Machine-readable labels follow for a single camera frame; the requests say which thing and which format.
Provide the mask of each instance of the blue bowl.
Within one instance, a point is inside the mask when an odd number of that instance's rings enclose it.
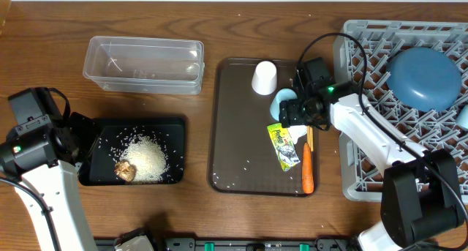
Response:
[[[429,48],[411,48],[388,64],[388,87],[405,105],[421,111],[441,111],[456,101],[461,73],[443,53]]]

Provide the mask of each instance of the dish rack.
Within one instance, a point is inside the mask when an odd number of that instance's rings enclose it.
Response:
[[[455,158],[462,200],[468,203],[468,131],[456,125],[460,110],[468,105],[468,23],[431,23],[389,20],[349,20],[341,32],[356,38],[368,59],[365,95],[375,109],[408,138],[430,151],[446,149]],[[422,112],[406,106],[388,88],[386,65],[398,53],[426,47],[444,53],[459,68],[462,88],[447,110]],[[337,83],[363,78],[363,54],[351,40],[338,37],[333,44]],[[382,175],[348,138],[339,138],[341,182],[351,201],[381,201]],[[418,183],[418,190],[425,187]]]

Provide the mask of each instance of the white paper cup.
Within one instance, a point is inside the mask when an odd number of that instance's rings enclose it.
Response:
[[[276,89],[276,66],[270,61],[262,61],[255,67],[252,88],[258,94],[268,95]]]

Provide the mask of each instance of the green food package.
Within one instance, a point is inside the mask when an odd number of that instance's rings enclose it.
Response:
[[[267,129],[283,171],[288,171],[301,162],[298,155],[295,153],[294,143],[290,133],[287,129],[282,128],[281,123],[272,124],[268,126]]]

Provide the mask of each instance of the carrot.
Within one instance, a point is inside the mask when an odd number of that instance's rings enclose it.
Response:
[[[302,161],[302,190],[306,194],[314,192],[314,176],[312,173],[312,153],[307,142],[304,144]]]

